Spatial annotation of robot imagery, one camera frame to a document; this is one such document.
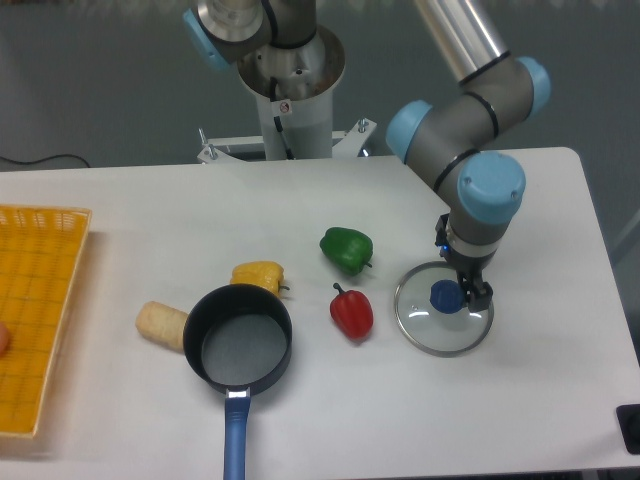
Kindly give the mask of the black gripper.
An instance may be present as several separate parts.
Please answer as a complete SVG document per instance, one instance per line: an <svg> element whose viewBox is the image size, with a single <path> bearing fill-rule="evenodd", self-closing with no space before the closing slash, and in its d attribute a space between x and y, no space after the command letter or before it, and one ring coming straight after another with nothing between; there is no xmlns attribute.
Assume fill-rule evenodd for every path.
<svg viewBox="0 0 640 480"><path fill-rule="evenodd" d="M435 245L440 256L457 272L458 283L467 295L470 311L491 306L493 289L483 279L483 271L495 255L495 245L474 245L462 240L449 225L449 215L439 217L435 226Z"/></svg>

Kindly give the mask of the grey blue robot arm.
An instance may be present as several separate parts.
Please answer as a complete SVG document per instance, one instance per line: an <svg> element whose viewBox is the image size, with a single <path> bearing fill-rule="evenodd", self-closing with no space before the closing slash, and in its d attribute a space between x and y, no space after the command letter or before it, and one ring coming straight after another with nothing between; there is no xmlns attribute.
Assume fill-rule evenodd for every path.
<svg viewBox="0 0 640 480"><path fill-rule="evenodd" d="M514 57L475 1L421 1L427 28L458 82L456 101L414 101L386 131L391 151L449 207L436 227L441 256L454 269L470 310L486 310L482 273L518 211L521 166L488 149L549 100L545 68ZM195 49L212 68L235 66L258 106L268 159L331 155L332 91L345 57L312 1L198 1L183 15Z"/></svg>

